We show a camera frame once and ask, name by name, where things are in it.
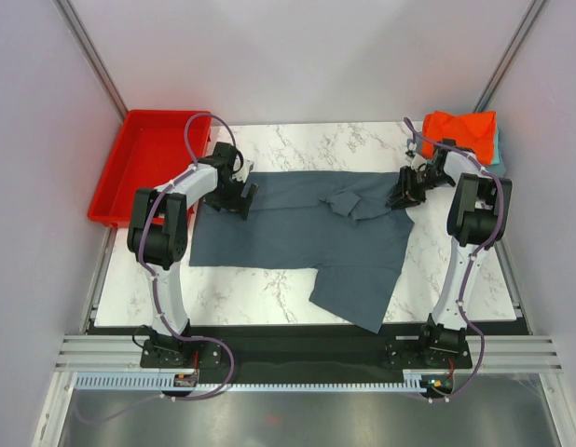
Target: white robotic arm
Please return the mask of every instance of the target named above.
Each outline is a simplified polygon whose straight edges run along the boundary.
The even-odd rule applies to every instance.
[[[165,183],[155,189],[140,189],[136,193],[127,244],[130,251],[136,253],[138,260],[147,215],[155,198],[171,185],[156,212],[156,215],[163,215],[164,223],[152,223],[149,227],[144,245],[144,260],[156,272],[161,312],[177,333],[190,329],[182,300],[179,262],[187,247],[186,212],[204,197],[205,203],[216,210],[224,208],[246,220],[257,190],[257,185],[252,184],[246,197],[242,196],[246,178],[252,169],[253,162],[245,161],[238,149],[219,142],[211,156],[200,159],[197,166],[191,165],[177,177],[182,180]],[[145,270],[145,274],[148,280],[152,279],[151,272]],[[164,326],[156,310],[153,288],[150,288],[150,291],[154,311],[152,329],[158,334],[169,336],[170,331]]]
[[[447,217],[447,233],[452,239],[446,280],[437,304],[422,327],[419,343],[413,348],[420,349],[425,367],[443,366],[447,360],[457,359],[468,349],[465,341],[467,322],[460,306],[463,302],[468,308],[480,267],[493,244],[503,235],[512,191],[508,179],[498,179],[503,194],[499,196],[494,179],[482,173],[472,152],[456,147],[452,141],[442,144],[454,147],[456,151],[435,147],[433,158],[425,169],[401,168],[398,183],[388,201],[393,209],[413,207],[426,200],[427,190],[443,184],[456,186]],[[503,215],[498,229],[500,200],[503,201]],[[392,361],[398,364],[400,359]]]

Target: white wall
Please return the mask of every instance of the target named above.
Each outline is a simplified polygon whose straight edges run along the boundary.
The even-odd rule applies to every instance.
[[[73,0],[130,109],[233,124],[468,112],[529,0]]]
[[[491,106],[514,181],[506,238],[523,300],[576,395],[576,0],[549,2]]]
[[[50,0],[0,2],[0,446],[30,445],[104,228],[86,212],[119,120]]]

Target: robotic arm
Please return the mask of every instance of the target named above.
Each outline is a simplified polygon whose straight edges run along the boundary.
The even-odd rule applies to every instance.
[[[422,327],[418,344],[411,347],[418,354],[415,360],[421,363],[417,365],[419,368],[444,367],[451,359],[460,359],[468,350],[465,341],[467,323],[459,310],[460,292],[463,291],[463,303],[468,305],[488,251],[503,236],[512,193],[512,182],[499,179],[503,197],[498,196],[494,180],[482,174],[474,160],[469,159],[474,158],[471,151],[456,147],[456,142],[451,140],[444,140],[442,144],[467,155],[435,146],[433,158],[424,169],[400,169],[398,183],[387,204],[393,209],[417,206],[426,200],[427,190],[443,184],[456,185],[446,225],[447,233],[452,236],[446,281],[437,304]],[[503,216],[498,234],[478,251],[477,248],[488,241],[497,228],[500,200],[503,200]],[[473,262],[473,268],[466,277],[470,262]],[[409,356],[403,357],[398,351],[395,353],[392,365],[404,363],[410,368]]]
[[[228,210],[246,220],[257,192],[257,185],[251,184],[243,196],[245,181],[252,169],[253,162],[245,161],[236,147],[229,143],[217,143],[213,154],[199,159],[197,166],[189,166],[178,177],[182,180],[174,183],[159,202],[155,216],[163,216],[163,223],[153,222],[149,226],[144,243],[144,261],[158,276],[161,312],[165,314],[171,328],[183,336],[189,336],[190,333],[189,319],[181,299],[179,262],[185,255],[188,243],[186,213],[203,197],[205,204],[215,210]],[[149,212],[161,191],[169,185],[166,183],[155,189],[142,188],[135,194],[127,246],[135,253],[138,262]],[[148,280],[152,279],[150,272],[145,270],[145,274]],[[154,292],[152,288],[150,291],[153,304]],[[146,363],[151,367],[178,367],[188,361],[186,345],[171,336],[155,305],[152,331],[149,342],[145,343],[145,352],[150,360],[146,362],[142,358],[142,366],[145,367]]]

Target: white cable carrier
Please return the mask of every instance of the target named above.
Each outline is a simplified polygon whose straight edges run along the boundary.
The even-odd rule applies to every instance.
[[[219,384],[198,384],[195,387],[175,386],[172,372],[80,372],[75,389],[115,391],[210,391]],[[405,373],[402,383],[375,384],[231,384],[225,391],[264,392],[379,392],[420,393],[418,373]]]

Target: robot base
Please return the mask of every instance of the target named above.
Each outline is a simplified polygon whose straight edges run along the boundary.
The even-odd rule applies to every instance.
[[[189,333],[190,326],[187,325],[182,335],[189,336]],[[140,366],[157,369],[218,369],[221,357],[222,348],[214,343],[181,342],[152,330],[144,342]]]
[[[451,360],[457,370],[471,369],[473,360],[465,338],[465,329],[445,329],[429,315],[418,339],[388,340],[387,366],[392,370],[449,370]]]

